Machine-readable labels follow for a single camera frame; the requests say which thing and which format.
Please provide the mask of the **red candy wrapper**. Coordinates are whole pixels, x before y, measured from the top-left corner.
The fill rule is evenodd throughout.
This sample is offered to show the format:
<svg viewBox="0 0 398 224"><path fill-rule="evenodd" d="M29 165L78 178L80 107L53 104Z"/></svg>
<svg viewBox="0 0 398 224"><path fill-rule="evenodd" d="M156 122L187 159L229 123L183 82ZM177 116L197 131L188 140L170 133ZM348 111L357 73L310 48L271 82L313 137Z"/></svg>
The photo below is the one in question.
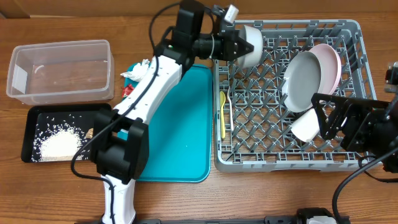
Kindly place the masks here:
<svg viewBox="0 0 398 224"><path fill-rule="evenodd" d="M123 88L122 97L123 97L123 98L128 97L128 96L132 93L133 90L134 90L134 87L133 87L131 84L126 85L126 86Z"/></svg>

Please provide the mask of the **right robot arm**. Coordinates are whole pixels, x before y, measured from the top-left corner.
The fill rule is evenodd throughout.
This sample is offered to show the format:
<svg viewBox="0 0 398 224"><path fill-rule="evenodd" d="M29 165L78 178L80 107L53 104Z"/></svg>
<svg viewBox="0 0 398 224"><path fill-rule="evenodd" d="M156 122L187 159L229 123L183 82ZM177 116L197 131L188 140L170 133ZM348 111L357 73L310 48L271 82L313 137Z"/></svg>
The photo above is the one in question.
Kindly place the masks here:
<svg viewBox="0 0 398 224"><path fill-rule="evenodd" d="M333 194L336 222L348 223L338 211L338 197L343 188L380 162L386 172L397 172L397 97L388 102L315 93L311 102L324 140L333 139L341 131L344 138L340 146L344 150L371 153L372 161L362 165L367 156L361 157L359 169L345 178Z"/></svg>

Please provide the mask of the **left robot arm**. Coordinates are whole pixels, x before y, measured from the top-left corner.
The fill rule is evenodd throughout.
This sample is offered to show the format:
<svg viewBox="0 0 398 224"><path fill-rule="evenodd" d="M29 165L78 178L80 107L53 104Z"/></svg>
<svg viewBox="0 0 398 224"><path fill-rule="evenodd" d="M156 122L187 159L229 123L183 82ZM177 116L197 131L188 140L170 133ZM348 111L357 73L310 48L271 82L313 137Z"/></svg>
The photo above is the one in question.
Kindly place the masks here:
<svg viewBox="0 0 398 224"><path fill-rule="evenodd" d="M169 91L192 67L196 58L232 61L254 51L237 30L218 32L222 21L232 24L234 5L207 7L199 1L165 6L153 18L177 6L175 25L151 42L153 58L143 79L111 110L99 110L93 137L71 161L71 171L82 179L104 183L105 211L100 223L134 223L134 187L149 158L149 123Z"/></svg>

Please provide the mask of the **pink plate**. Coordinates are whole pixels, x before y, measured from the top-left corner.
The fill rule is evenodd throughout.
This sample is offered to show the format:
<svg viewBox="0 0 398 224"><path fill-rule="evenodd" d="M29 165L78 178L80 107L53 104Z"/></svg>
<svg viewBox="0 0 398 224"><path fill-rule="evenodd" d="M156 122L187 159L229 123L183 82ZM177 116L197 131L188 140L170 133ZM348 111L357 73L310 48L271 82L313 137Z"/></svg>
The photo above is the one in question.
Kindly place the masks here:
<svg viewBox="0 0 398 224"><path fill-rule="evenodd" d="M341 60L336 50L327 44L318 44L310 49L321 68L321 80L318 93L332 95L341 77Z"/></svg>

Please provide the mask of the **white plastic spoon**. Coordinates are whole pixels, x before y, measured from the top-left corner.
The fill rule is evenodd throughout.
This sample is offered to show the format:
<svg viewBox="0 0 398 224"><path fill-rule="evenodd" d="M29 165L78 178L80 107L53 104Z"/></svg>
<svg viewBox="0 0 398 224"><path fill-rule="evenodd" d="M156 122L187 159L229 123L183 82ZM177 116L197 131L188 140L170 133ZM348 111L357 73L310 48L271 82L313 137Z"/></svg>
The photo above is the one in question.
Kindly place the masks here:
<svg viewBox="0 0 398 224"><path fill-rule="evenodd" d="M229 123L230 123L230 130L231 133L234 131L234 121L233 121L233 106L232 106L232 101L230 98L230 94L231 93L231 87L229 86L228 91L227 91L227 100L229 103Z"/></svg>

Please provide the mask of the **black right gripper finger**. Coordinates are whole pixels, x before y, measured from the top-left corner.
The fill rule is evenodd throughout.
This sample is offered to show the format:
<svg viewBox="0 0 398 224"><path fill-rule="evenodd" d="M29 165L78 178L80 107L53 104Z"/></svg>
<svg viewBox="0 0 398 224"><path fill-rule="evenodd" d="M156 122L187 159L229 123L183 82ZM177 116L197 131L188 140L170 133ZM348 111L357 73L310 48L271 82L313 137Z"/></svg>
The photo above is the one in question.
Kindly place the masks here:
<svg viewBox="0 0 398 224"><path fill-rule="evenodd" d="M321 93L314 93L312 96L312 105L318 117L318 107L323 108L322 103L331 103L336 106L346 106L346 118L341 125L344 134L358 130L360 125L364 122L366 116L376 111L383 111L389 105L386 101L369 100L364 98L347 98L342 96L326 95Z"/></svg>
<svg viewBox="0 0 398 224"><path fill-rule="evenodd" d="M337 132L342 129L344 119L346 118L347 107L336 106L327 116L321 106L318 107L318 124L320 135L324 140L333 139Z"/></svg>

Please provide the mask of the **white paper cup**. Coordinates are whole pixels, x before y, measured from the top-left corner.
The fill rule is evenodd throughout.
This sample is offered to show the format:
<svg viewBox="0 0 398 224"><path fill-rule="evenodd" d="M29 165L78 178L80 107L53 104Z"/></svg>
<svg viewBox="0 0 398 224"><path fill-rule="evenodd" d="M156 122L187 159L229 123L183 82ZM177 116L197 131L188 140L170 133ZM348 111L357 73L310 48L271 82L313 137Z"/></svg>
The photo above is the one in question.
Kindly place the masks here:
<svg viewBox="0 0 398 224"><path fill-rule="evenodd" d="M303 142L310 142L319 131L318 117L314 108L308 110L291 125L291 132Z"/></svg>

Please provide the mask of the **brown food scrap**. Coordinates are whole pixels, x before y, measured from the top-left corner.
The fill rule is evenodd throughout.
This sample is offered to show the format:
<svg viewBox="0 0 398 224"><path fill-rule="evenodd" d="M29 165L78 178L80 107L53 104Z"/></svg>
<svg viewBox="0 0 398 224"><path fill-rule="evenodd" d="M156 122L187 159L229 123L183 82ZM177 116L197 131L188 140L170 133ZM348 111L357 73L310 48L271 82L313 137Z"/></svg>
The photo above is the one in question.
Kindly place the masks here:
<svg viewBox="0 0 398 224"><path fill-rule="evenodd" d="M91 139L93 137L93 128L89 129L85 135L86 139Z"/></svg>

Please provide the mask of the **yellow plastic spoon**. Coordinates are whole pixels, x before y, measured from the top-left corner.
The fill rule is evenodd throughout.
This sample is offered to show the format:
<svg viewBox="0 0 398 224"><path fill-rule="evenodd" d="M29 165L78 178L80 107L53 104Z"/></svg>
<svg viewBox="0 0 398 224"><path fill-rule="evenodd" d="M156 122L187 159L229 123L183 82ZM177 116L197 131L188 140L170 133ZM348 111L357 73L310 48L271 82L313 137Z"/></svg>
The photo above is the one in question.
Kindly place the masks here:
<svg viewBox="0 0 398 224"><path fill-rule="evenodd" d="M223 91L220 91L220 131L221 138L224 139L226 136L225 121L224 121L224 104L226 101L226 96Z"/></svg>

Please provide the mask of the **bowl of rice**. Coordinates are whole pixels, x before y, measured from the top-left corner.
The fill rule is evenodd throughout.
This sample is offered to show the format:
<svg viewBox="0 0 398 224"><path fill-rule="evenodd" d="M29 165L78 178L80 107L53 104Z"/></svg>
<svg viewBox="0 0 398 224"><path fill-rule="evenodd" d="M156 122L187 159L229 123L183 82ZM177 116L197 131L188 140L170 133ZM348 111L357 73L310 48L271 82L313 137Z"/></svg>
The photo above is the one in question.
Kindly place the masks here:
<svg viewBox="0 0 398 224"><path fill-rule="evenodd" d="M260 63L263 51L263 38L259 29L244 25L239 31L239 37L253 46L253 50L238 58L238 65L242 68L251 68Z"/></svg>

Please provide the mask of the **white tissue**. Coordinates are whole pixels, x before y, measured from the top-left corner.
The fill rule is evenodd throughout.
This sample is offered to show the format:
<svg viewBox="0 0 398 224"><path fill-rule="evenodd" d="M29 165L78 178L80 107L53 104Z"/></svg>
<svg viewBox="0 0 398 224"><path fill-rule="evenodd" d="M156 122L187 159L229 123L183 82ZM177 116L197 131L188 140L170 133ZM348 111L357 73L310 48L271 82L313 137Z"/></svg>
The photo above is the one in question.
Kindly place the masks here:
<svg viewBox="0 0 398 224"><path fill-rule="evenodd" d="M121 73L120 76L129 78L134 82L140 82L149 68L150 62L148 59L143 59L141 63L137 63L132 67L131 71Z"/></svg>

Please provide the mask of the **grey plate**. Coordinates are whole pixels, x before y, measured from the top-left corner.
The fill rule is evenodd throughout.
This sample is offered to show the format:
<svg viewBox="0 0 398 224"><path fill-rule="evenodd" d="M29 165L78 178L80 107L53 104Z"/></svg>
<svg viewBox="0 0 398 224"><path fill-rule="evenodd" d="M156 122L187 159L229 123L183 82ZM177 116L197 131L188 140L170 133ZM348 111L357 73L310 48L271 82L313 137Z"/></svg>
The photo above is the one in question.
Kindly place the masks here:
<svg viewBox="0 0 398 224"><path fill-rule="evenodd" d="M287 95L284 104L288 110L300 113L312 106L311 97L320 87L321 68L317 57L300 52L289 63L284 73L282 94Z"/></svg>

